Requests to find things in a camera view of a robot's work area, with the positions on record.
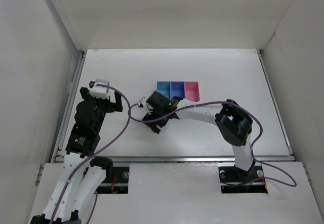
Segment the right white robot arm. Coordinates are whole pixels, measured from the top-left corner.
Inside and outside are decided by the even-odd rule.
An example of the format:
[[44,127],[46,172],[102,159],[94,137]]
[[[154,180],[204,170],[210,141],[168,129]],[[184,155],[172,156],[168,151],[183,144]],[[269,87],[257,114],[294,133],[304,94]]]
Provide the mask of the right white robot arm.
[[254,165],[250,136],[253,120],[248,113],[237,107],[234,100],[222,103],[219,110],[213,105],[199,106],[197,102],[183,97],[168,99],[161,93],[154,92],[146,103],[150,110],[142,120],[154,133],[159,133],[170,119],[210,123],[218,127],[223,139],[232,146],[235,167],[249,171]]

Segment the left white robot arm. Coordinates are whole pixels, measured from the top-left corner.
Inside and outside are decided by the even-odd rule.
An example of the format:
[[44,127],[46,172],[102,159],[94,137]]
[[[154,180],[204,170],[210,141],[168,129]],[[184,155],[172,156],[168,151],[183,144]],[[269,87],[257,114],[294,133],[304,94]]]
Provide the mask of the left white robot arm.
[[112,174],[112,160],[94,152],[105,115],[123,111],[122,97],[115,93],[111,102],[108,88],[102,86],[82,87],[80,94],[83,100],[76,107],[62,172],[44,210],[31,223],[81,223],[95,190]]

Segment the light blue container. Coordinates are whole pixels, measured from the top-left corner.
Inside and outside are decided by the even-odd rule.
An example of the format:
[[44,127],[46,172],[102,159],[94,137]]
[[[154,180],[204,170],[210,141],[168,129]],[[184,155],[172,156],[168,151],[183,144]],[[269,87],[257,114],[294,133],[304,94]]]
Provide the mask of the light blue container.
[[156,90],[166,98],[170,98],[171,83],[169,81],[158,81]]

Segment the dark blue container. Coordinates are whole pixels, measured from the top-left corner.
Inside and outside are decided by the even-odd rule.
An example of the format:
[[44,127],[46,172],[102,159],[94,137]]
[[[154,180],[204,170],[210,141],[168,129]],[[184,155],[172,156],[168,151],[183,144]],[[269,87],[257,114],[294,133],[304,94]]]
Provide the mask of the dark blue container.
[[182,97],[185,98],[185,82],[171,81],[170,84],[170,98]]

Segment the pink container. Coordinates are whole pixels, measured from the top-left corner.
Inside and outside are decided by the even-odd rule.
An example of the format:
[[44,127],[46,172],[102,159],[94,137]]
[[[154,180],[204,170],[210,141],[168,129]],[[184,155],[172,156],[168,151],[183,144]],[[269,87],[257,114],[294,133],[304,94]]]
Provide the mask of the pink container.
[[199,85],[197,81],[185,82],[185,98],[190,101],[199,102]]

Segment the aluminium rail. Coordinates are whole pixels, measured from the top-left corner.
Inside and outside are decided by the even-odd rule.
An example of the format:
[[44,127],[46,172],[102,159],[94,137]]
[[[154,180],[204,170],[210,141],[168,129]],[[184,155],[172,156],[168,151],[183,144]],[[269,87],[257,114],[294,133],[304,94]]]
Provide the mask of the aluminium rail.
[[[107,156],[114,162],[234,162],[234,157],[211,157],[211,156],[196,156],[196,157],[113,157]],[[287,156],[257,156],[257,160],[264,162],[294,162],[293,155]]]

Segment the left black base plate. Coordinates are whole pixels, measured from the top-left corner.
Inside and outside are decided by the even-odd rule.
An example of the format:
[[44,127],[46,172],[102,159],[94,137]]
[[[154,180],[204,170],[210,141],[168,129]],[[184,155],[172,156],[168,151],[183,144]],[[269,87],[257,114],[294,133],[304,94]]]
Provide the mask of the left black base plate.
[[127,194],[129,189],[129,166],[117,166],[111,177],[107,177],[96,189],[98,194]]

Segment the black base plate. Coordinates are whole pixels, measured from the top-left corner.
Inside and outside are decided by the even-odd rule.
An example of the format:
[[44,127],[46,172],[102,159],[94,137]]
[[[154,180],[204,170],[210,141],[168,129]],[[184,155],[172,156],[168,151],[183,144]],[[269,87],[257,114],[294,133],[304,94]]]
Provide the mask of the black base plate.
[[243,171],[235,166],[219,166],[219,179],[222,194],[267,194],[263,167],[260,164],[253,166],[249,171]]
[[107,177],[96,189],[98,194],[127,194],[129,189],[129,166],[117,166],[111,177]]

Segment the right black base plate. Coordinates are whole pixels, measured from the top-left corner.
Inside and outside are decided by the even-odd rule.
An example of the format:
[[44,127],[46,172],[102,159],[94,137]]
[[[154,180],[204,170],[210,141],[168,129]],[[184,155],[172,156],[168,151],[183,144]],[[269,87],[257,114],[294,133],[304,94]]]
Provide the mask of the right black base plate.
[[243,171],[235,166],[219,166],[219,179],[222,194],[267,194],[263,167],[260,164],[253,166],[249,171]]

